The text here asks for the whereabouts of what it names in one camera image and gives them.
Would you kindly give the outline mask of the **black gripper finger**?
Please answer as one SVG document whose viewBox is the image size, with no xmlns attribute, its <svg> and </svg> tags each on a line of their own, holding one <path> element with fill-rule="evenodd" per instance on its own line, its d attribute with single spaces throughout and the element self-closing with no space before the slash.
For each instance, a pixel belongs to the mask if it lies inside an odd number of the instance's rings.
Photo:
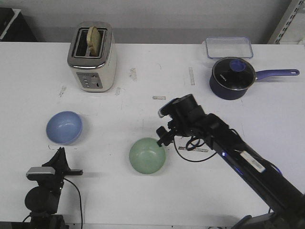
<svg viewBox="0 0 305 229">
<path fill-rule="evenodd" d="M 158 146 L 168 146 L 169 144 L 173 143 L 175 135 L 173 133 L 168 132 L 165 138 L 159 139 L 157 141 Z"/>
<path fill-rule="evenodd" d="M 157 130 L 156 130 L 156 133 L 159 137 L 159 139 L 162 139 L 162 138 L 165 138 L 168 134 L 168 131 L 163 127 L 163 126 L 160 126 Z"/>
<path fill-rule="evenodd" d="M 69 170 L 69 165 L 67 162 L 67 158 L 66 158 L 66 153 L 65 153 L 65 148 L 62 147 L 62 164 L 63 164 L 63 169 L 64 170 Z"/>
<path fill-rule="evenodd" d="M 62 154 L 63 148 L 60 147 L 57 152 L 54 154 L 54 156 L 49 160 L 49 166 L 50 167 L 59 167 L 61 165 L 61 154 Z"/>
</svg>

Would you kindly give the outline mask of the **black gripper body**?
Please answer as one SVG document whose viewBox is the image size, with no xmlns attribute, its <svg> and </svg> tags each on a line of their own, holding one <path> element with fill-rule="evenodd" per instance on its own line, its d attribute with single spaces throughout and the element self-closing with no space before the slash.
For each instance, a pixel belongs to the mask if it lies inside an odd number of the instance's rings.
<svg viewBox="0 0 305 229">
<path fill-rule="evenodd" d="M 66 176 L 81 176 L 82 174 L 83 174 L 82 169 L 69 169 L 69 170 L 55 169 L 54 178 L 43 181 L 37 181 L 37 182 L 40 186 L 46 187 L 52 192 L 61 192 L 64 185 L 64 179 Z"/>
<path fill-rule="evenodd" d="M 181 136 L 195 136 L 195 124 L 199 122 L 205 113 L 198 105 L 192 94 L 187 94 L 181 98 L 172 99 L 168 103 L 168 114 L 174 121 L 173 126 Z"/>
</svg>

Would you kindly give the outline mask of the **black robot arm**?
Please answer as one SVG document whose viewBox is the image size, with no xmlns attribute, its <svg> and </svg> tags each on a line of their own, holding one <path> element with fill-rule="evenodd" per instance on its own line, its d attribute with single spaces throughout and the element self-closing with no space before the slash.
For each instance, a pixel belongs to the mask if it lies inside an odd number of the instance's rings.
<svg viewBox="0 0 305 229">
<path fill-rule="evenodd" d="M 305 227 L 305 196 L 276 167 L 263 159 L 237 132 L 214 114 L 205 114 L 192 94 L 172 99 L 158 112 L 170 116 L 168 130 L 156 131 L 157 144 L 168 146 L 175 136 L 202 139 L 258 194 L 271 213 L 245 216 L 235 229 L 303 229 Z"/>
<path fill-rule="evenodd" d="M 30 210 L 30 223 L 21 223 L 21 228 L 29 229 L 68 229 L 64 216 L 57 214 L 61 191 L 67 176 L 81 176 L 81 169 L 70 169 L 65 148 L 60 147 L 50 161 L 40 167 L 31 167 L 26 178 L 36 181 L 25 197 L 25 206 Z"/>
</svg>

